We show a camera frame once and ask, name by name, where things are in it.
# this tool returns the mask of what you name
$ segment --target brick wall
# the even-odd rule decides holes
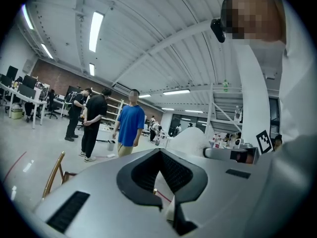
[[[95,83],[84,77],[78,76],[72,72],[69,72],[65,69],[62,69],[40,59],[38,59],[37,63],[35,64],[31,75],[34,77],[38,77],[38,80],[40,82],[50,85],[50,89],[54,89],[56,94],[61,94],[64,96],[66,95],[69,86],[80,86],[81,89],[92,87],[93,90],[97,92],[101,92],[105,88],[104,86],[98,83]],[[125,103],[129,103],[128,97],[120,93],[112,91],[111,97],[117,100],[123,99]],[[107,100],[107,102],[108,104],[117,106],[117,102],[114,102],[112,100]],[[148,107],[141,103],[140,106],[143,108],[145,115],[147,116],[147,119],[150,119],[152,116],[155,116],[158,122],[161,121],[163,115],[162,112],[159,112],[158,110]],[[108,111],[116,113],[117,109],[108,107]],[[107,117],[114,119],[115,115],[107,114]]]

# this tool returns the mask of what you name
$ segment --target black pants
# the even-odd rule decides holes
[[[69,111],[69,124],[67,127],[66,137],[72,137],[78,124],[80,113]]]
[[[32,109],[34,109],[34,105],[32,102],[27,102],[24,104],[24,108],[25,108],[25,114],[27,117],[29,117],[31,115]]]
[[[155,135],[156,135],[155,131],[150,129],[150,141],[151,141],[151,142],[152,142],[153,139],[155,138]]]
[[[84,136],[81,140],[81,151],[86,153],[86,157],[90,158],[91,153],[95,147],[99,128],[84,127]]]

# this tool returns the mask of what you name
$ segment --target glossy gray floor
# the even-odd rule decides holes
[[[8,196],[14,202],[32,210],[41,200],[45,184],[62,151],[64,171],[79,173],[85,168],[102,161],[111,161],[108,154],[116,154],[107,150],[107,144],[97,142],[93,156],[97,160],[84,162],[78,154],[81,150],[83,130],[76,133],[79,138],[75,142],[64,140],[68,119],[49,119],[44,117],[43,125],[36,120],[36,127],[27,123],[25,118],[10,119],[7,115],[0,118],[0,179]],[[141,136],[139,146],[133,152],[139,152],[156,146],[149,142],[148,137]],[[61,178],[56,174],[52,190],[60,185]]]

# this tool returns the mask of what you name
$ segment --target ceiling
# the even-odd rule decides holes
[[[208,112],[210,87],[241,87],[230,43],[220,44],[210,21],[220,16],[223,0],[29,0],[27,10],[35,29],[20,15],[17,24],[34,51],[44,60],[115,87],[137,88],[143,99],[157,108]],[[95,11],[105,15],[96,52],[89,50],[89,33]],[[53,56],[49,60],[44,43]],[[266,80],[279,88],[281,54],[279,43],[251,43]],[[96,66],[89,75],[89,63]],[[188,88],[190,94],[163,95],[163,91]],[[239,91],[219,90],[213,94],[233,118],[236,105],[242,106]],[[215,111],[214,118],[227,118]]]

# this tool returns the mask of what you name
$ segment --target human hand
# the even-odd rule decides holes
[[[89,126],[89,125],[91,125],[91,124],[92,124],[91,121],[86,121],[86,123],[84,123],[84,126]]]
[[[138,144],[139,144],[139,140],[134,139],[134,141],[133,141],[133,146],[136,147],[136,146],[138,146]]]

